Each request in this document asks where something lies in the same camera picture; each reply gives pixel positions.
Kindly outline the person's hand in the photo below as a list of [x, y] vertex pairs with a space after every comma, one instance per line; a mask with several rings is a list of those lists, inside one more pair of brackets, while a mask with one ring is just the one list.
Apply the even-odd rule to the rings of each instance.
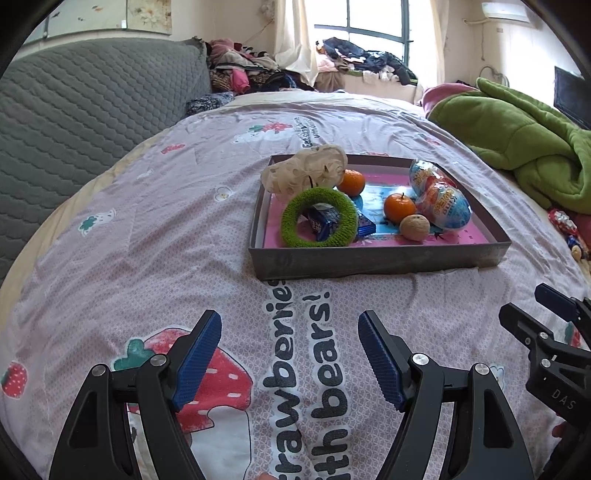
[[563, 422], [557, 426], [555, 426], [552, 430], [552, 436], [554, 438], [562, 438], [568, 428], [568, 424]]

